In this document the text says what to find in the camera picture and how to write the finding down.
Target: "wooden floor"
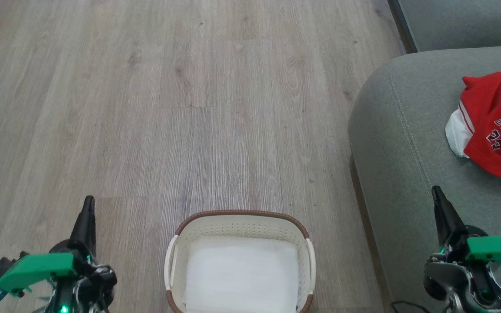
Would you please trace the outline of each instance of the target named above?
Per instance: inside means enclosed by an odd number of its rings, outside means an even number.
[[[47,252],[93,194],[110,309],[164,313],[185,218],[270,210],[311,234],[312,313],[380,312],[347,120],[402,53],[386,0],[0,0],[0,258]]]

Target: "sofa cushion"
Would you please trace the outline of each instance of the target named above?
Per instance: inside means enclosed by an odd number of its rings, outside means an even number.
[[[501,0],[392,1],[418,51],[501,46]]]
[[[424,263],[439,248],[433,185],[466,224],[501,234],[501,180],[455,156],[444,131],[459,104],[461,78],[497,71],[501,47],[414,53],[378,69],[357,98],[348,132],[393,300],[443,308],[422,283]]]

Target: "sofa seam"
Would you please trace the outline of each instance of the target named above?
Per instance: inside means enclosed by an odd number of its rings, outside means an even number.
[[[423,159],[421,159],[419,150],[413,139],[411,129],[409,127],[409,123],[407,122],[407,118],[405,117],[405,112],[403,111],[403,106],[401,105],[401,101],[399,100],[399,95],[397,93],[397,89],[394,85],[394,79],[392,78],[392,68],[388,67],[388,76],[386,77],[386,83],[390,86],[390,93],[392,94],[392,98],[394,99],[394,103],[396,103],[397,115],[399,117],[399,121],[401,122],[401,127],[403,127],[403,131],[407,136],[407,143],[409,144],[409,148],[413,153],[414,158],[416,159],[417,168],[419,169],[419,174],[424,183],[424,188],[428,194],[430,194],[430,178],[428,177],[428,172],[426,172],[426,168],[424,166]]]

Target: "laundry basket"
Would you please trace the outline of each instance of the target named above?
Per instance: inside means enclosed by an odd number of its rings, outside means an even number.
[[[175,313],[186,313],[185,288],[190,245],[203,236],[234,236],[282,240],[297,246],[296,313],[312,304],[316,281],[314,248],[304,226],[295,218],[253,210],[217,210],[193,215],[175,232],[167,247],[164,279],[167,301]]]

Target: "white cloth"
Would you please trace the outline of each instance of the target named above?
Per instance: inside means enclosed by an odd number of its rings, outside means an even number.
[[[451,151],[455,153],[458,157],[467,158],[467,154],[463,152],[473,133],[467,127],[465,119],[461,114],[459,108],[455,110],[446,124],[446,137],[448,138],[448,143],[450,145]]]
[[[296,244],[239,236],[204,236],[187,262],[187,313],[295,313]]]

